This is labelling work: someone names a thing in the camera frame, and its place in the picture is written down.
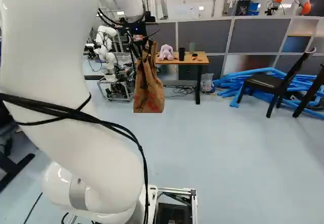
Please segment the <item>pink stuffed animal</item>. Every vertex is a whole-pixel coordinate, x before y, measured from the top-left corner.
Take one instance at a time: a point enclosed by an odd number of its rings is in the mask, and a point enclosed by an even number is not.
[[[160,56],[158,60],[163,61],[165,58],[168,60],[173,60],[173,48],[167,44],[164,44],[161,47]]]

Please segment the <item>white bag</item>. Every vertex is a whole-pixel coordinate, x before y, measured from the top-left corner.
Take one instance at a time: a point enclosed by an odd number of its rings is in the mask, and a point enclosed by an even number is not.
[[[202,92],[210,92],[213,89],[213,73],[204,73],[201,75]]]

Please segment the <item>black screen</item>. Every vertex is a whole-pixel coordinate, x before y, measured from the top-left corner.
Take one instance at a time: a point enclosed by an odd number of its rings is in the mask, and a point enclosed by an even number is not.
[[[309,0],[311,10],[307,16],[324,16],[324,0]]]

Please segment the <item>desk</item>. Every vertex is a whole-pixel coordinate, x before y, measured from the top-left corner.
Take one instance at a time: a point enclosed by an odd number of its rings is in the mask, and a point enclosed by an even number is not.
[[[209,60],[205,52],[195,52],[198,54],[198,57],[193,60],[193,57],[189,52],[185,53],[184,61],[179,61],[179,53],[173,52],[173,57],[177,58],[172,61],[169,61],[167,59],[163,61],[159,61],[158,57],[160,56],[160,53],[157,53],[156,55],[156,64],[177,64],[177,65],[197,65],[198,66],[198,74],[197,74],[197,85],[196,85],[196,104],[200,104],[200,83],[201,83],[201,71],[203,69],[203,65],[208,65]]]

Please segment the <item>black cup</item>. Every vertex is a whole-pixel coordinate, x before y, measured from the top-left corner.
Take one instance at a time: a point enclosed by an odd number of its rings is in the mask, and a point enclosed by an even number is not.
[[[185,48],[179,48],[179,61],[184,61],[185,51],[186,51]]]

